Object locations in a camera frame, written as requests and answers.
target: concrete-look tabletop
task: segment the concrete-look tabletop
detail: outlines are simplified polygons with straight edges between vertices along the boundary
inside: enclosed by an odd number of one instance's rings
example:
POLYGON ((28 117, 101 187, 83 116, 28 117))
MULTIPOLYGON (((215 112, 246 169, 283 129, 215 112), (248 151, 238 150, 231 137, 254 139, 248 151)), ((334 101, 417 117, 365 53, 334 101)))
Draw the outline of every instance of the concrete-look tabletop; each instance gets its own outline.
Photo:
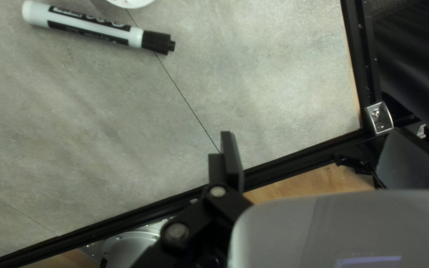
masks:
POLYGON ((150 51, 27 24, 0 0, 0 256, 359 128, 338 0, 44 0, 168 33, 150 51))

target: wooden surface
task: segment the wooden surface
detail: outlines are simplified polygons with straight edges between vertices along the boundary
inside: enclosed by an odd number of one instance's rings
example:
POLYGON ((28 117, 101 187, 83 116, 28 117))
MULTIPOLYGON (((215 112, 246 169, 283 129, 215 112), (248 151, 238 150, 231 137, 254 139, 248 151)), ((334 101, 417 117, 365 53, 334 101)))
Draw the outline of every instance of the wooden surface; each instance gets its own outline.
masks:
MULTIPOLYGON (((360 176, 347 167, 331 164, 244 194, 255 204, 288 197, 324 193, 374 190, 371 178, 360 176)), ((26 268, 98 268, 99 265, 78 249, 27 265, 26 268)))
POLYGON ((244 194, 254 204, 288 197, 374 190, 371 178, 335 164, 285 179, 244 194))
POLYGON ((50 257, 24 268, 99 268, 99 264, 78 249, 50 257))

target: white marker barrel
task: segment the white marker barrel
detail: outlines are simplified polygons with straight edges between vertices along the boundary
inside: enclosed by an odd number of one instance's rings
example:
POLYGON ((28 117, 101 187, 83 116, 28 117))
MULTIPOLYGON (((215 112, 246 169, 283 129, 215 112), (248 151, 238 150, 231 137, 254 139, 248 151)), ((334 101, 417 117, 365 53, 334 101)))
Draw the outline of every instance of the white marker barrel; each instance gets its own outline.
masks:
POLYGON ((144 31, 137 27, 99 19, 68 9, 26 0, 22 16, 32 25, 80 34, 135 48, 145 48, 164 55, 175 50, 169 34, 144 31))

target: silver metal plate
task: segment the silver metal plate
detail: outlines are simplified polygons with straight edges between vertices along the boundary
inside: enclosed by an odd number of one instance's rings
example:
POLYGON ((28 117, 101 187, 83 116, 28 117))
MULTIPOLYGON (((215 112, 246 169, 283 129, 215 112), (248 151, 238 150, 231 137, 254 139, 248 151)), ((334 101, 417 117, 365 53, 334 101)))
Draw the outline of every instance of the silver metal plate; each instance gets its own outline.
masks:
POLYGON ((383 101, 365 107, 365 111, 370 119, 368 124, 375 135, 382 135, 393 129, 392 117, 383 101))

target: black bracket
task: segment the black bracket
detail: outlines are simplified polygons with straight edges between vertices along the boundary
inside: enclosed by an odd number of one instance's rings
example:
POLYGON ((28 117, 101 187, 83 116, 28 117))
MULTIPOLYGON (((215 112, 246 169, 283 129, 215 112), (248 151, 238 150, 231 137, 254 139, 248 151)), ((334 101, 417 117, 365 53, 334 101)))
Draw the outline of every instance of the black bracket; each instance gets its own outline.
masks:
POLYGON ((208 155, 209 181, 198 202, 161 230, 161 239, 132 268, 223 268, 236 219, 252 205, 243 197, 244 172, 235 136, 221 132, 222 153, 208 155))

